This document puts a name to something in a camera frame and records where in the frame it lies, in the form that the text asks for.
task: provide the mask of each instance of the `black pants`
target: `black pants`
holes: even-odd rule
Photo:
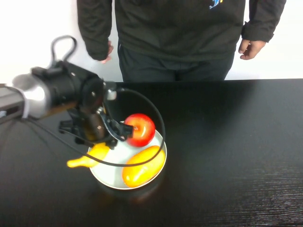
[[[153,58],[119,45],[118,56],[124,82],[214,81],[225,79],[234,53],[224,59],[184,63]]]

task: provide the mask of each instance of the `black jacket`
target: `black jacket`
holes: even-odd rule
[[[176,61],[219,59],[242,38],[269,42],[286,0],[116,0],[119,41],[125,48]],[[78,25],[88,54],[104,60],[112,27],[112,0],[77,0]]]

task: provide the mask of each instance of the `red apple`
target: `red apple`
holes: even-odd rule
[[[124,124],[134,127],[133,136],[126,142],[134,147],[144,147],[148,145],[156,133],[154,122],[142,113],[130,115],[124,121]]]

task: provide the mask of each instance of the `white wall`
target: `white wall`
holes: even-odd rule
[[[288,0],[272,41],[253,60],[243,61],[236,55],[227,79],[303,78],[302,9],[302,0]],[[0,83],[29,72],[33,66],[48,66],[51,41],[65,34],[79,41],[71,62],[107,80],[122,81],[116,53],[115,20],[110,36],[115,46],[113,59],[102,65],[86,53],[77,27],[76,0],[2,0],[0,28]],[[63,56],[69,47],[68,42],[58,44],[58,56]]]

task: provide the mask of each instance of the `plastic fruit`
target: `plastic fruit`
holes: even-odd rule
[[[156,133],[154,122],[142,113],[130,115],[124,121],[125,124],[134,127],[133,136],[126,142],[134,147],[144,147],[150,143]]]
[[[105,143],[98,143],[95,146],[93,146],[92,149],[87,154],[102,160],[105,158],[108,152],[109,152],[109,147],[106,146]],[[97,164],[99,164],[99,162],[86,156],[82,156],[74,160],[69,160],[67,162],[67,166],[70,168],[79,167],[79,166],[91,168],[96,166]]]
[[[131,157],[127,164],[136,164],[147,161],[152,158],[158,151],[159,146],[151,146],[135,156]],[[124,183],[130,187],[138,187],[151,180],[162,169],[165,162],[165,153],[163,150],[150,162],[132,167],[124,167],[122,170],[122,178]]]

